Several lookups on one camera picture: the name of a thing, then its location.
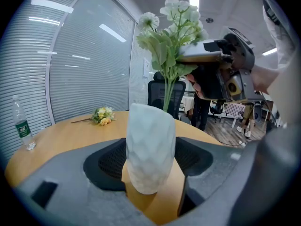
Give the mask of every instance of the office chair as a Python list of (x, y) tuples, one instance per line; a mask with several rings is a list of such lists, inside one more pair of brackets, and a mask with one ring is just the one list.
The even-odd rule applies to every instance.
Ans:
[(221, 114), (221, 113), (222, 113), (222, 107), (223, 107), (223, 105), (222, 105), (221, 103), (217, 103), (217, 104), (215, 105), (215, 107), (213, 107), (213, 106), (210, 107), (210, 112), (212, 113), (212, 117), (213, 117), (215, 123), (216, 123), (216, 118), (215, 118), (214, 115), (215, 115), (215, 114), (216, 114), (216, 115)]
[[(179, 109), (186, 89), (186, 84), (179, 81), (179, 77), (174, 83), (174, 89), (170, 98), (167, 112), (175, 119), (179, 119)], [(154, 106), (163, 110), (164, 95), (165, 95), (165, 80), (160, 72), (154, 74), (154, 80), (148, 85), (149, 99), (147, 105)]]

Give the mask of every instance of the water bottle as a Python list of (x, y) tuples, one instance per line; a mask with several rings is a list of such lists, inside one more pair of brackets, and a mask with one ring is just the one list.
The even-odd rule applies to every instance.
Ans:
[(19, 102), (19, 96), (14, 95), (13, 101), (13, 117), (17, 131), (26, 146), (26, 149), (31, 150), (36, 146), (36, 143), (32, 137), (32, 133), (30, 132), (24, 110)]

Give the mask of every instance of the round table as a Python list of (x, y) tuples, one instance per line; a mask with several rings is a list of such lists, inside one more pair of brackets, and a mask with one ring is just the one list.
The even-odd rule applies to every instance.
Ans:
[[(37, 145), (30, 151), (27, 151), (24, 146), (20, 147), (5, 170), (5, 177), (9, 184), (16, 187), (45, 162), (60, 153), (99, 142), (126, 138), (128, 112), (115, 112), (117, 120), (106, 126), (95, 125), (92, 121), (71, 124), (73, 121), (86, 119), (89, 116), (78, 116), (46, 128), (35, 136)], [(221, 145), (205, 132), (182, 121), (175, 120), (175, 130), (177, 137), (188, 137)], [(135, 190), (126, 166), (127, 162), (123, 167), (122, 181), (126, 185), (127, 197), (132, 204), (158, 225), (176, 219), (185, 180), (176, 160), (167, 182), (153, 195), (143, 195)]]

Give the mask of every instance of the small bouquet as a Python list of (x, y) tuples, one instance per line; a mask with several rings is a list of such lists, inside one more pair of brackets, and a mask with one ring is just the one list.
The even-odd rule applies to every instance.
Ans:
[(142, 32), (136, 36), (141, 48), (152, 54), (152, 68), (160, 71), (165, 79), (163, 110), (167, 112), (174, 83), (177, 77), (187, 75), (197, 68), (196, 65), (183, 65), (178, 60), (181, 46), (208, 39), (208, 33), (199, 20), (198, 7), (186, 1), (166, 0), (160, 13), (166, 15), (171, 25), (158, 31), (159, 18), (153, 13), (145, 13), (139, 19)]
[(105, 126), (114, 120), (114, 116), (115, 114), (111, 107), (102, 107), (95, 110), (92, 115), (92, 120), (101, 126)]

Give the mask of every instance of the gray armrest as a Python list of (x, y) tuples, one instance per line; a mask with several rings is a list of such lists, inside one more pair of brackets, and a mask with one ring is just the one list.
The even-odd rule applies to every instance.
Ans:
[(183, 121), (183, 122), (191, 125), (190, 120), (187, 116), (181, 115), (180, 121)]

